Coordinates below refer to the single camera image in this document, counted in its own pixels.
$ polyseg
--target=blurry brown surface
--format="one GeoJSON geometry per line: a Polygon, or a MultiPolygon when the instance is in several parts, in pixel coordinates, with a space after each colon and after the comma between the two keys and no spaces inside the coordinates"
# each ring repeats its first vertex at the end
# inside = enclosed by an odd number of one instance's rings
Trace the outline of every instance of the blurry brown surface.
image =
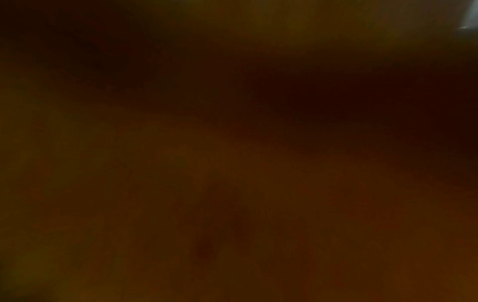
{"type": "Polygon", "coordinates": [[[0,301],[476,301],[466,3],[244,3],[0,2],[0,301]]]}

